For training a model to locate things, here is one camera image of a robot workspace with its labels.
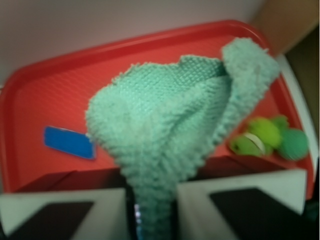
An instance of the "red surface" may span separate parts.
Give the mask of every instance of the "red surface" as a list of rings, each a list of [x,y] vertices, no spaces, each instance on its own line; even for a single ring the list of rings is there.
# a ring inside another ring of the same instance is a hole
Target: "red surface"
[[[86,133],[85,110],[89,99],[131,64],[175,63],[181,55],[221,57],[221,47],[235,37],[250,37],[267,48],[263,36],[238,21],[201,24],[119,41],[63,55],[21,68],[8,80],[0,96],[0,151],[5,192],[50,173],[117,168],[101,148],[96,160],[88,161],[44,145],[46,126]],[[284,114],[291,127],[301,124],[282,77],[249,116],[272,117]],[[233,133],[243,128],[239,126]],[[232,154],[225,144],[215,156]],[[310,157],[289,162],[276,154],[265,159],[285,168],[308,171],[307,197],[313,191]]]

